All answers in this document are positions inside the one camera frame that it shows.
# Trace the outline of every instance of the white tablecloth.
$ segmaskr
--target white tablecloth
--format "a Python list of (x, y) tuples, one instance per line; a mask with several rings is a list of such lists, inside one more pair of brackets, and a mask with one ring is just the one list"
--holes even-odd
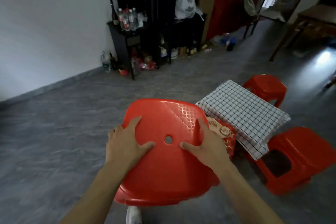
[(229, 80), (196, 103), (208, 116), (227, 121), (240, 144), (257, 160), (268, 152), (274, 132), (291, 120), (288, 114)]

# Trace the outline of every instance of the white sneaker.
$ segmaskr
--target white sneaker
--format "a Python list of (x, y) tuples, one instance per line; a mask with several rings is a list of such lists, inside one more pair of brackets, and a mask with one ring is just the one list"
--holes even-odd
[(141, 211), (138, 207), (128, 207), (126, 214), (126, 224), (142, 224)]

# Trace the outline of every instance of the wooden table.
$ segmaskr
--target wooden table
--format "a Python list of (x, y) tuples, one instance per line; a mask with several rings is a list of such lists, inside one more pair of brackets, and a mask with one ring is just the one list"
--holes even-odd
[(315, 27), (321, 34), (324, 34), (330, 27), (336, 27), (336, 7), (314, 5), (300, 12), (296, 21), (287, 30), (269, 60), (274, 61), (274, 57), (278, 51), (287, 43), (293, 33), (297, 31), (296, 35), (288, 44), (288, 47), (292, 46), (307, 26)]

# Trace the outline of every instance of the plastic bag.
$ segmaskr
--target plastic bag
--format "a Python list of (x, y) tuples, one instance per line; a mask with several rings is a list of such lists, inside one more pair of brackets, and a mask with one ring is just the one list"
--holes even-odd
[(193, 18), (195, 15), (195, 0), (176, 0), (175, 17), (178, 20)]

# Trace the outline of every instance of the tiled floor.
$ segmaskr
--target tiled floor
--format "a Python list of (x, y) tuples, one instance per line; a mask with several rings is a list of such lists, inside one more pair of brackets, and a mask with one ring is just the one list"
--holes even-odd
[[(127, 107), (140, 98), (195, 103), (228, 79), (243, 84), (254, 74), (274, 74), (288, 87), (281, 105), (292, 117), (286, 128), (310, 127), (336, 148), (336, 86), (321, 91), (336, 69), (336, 52), (328, 48), (299, 58), (283, 50), (269, 63), (285, 30), (282, 24), (262, 21), (232, 52), (213, 47), (158, 71), (143, 72), (136, 81), (97, 74), (1, 110), (0, 222), (57, 223), (104, 163), (107, 131), (120, 124)], [(238, 161), (237, 166), (286, 223), (336, 223), (335, 166), (283, 197), (269, 193), (247, 162)], [(106, 223), (125, 223), (126, 209), (113, 203)], [(220, 186), (179, 205), (147, 208), (144, 220), (239, 222)]]

